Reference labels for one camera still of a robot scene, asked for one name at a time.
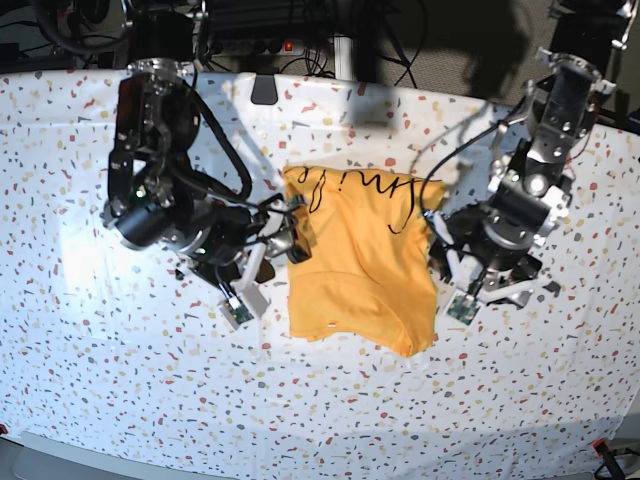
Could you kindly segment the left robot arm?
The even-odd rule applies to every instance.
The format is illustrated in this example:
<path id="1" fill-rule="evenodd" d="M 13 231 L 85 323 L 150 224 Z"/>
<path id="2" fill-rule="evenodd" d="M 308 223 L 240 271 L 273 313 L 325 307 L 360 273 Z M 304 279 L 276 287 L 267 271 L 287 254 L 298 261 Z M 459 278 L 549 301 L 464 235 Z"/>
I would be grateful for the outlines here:
<path id="1" fill-rule="evenodd" d="M 571 150 L 591 133 L 616 88 L 638 11 L 636 1 L 554 2 L 554 35 L 536 52 L 549 76 L 527 82 L 517 106 L 487 130 L 487 198 L 448 214 L 420 207 L 435 235 L 429 255 L 454 287 L 447 315 L 472 318 L 491 304 L 522 308 L 538 287 L 558 293 L 530 251 L 569 214 Z"/>

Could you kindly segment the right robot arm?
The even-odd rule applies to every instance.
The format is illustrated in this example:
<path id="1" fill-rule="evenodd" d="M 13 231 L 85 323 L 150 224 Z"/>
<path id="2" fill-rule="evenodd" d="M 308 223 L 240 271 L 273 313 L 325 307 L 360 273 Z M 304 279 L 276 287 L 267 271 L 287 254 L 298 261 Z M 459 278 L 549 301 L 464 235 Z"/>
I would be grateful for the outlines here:
<path id="1" fill-rule="evenodd" d="M 128 1 L 124 12 L 128 75 L 119 85 L 108 159 L 106 226 L 130 249 L 163 244 L 182 255 L 229 300 L 270 280 L 273 258 L 308 260 L 296 215 L 301 201 L 280 194 L 250 201 L 250 172 L 197 91 L 212 3 L 174 10 L 166 1 Z M 202 126 L 235 169 L 238 190 L 192 166 L 188 152 Z"/>

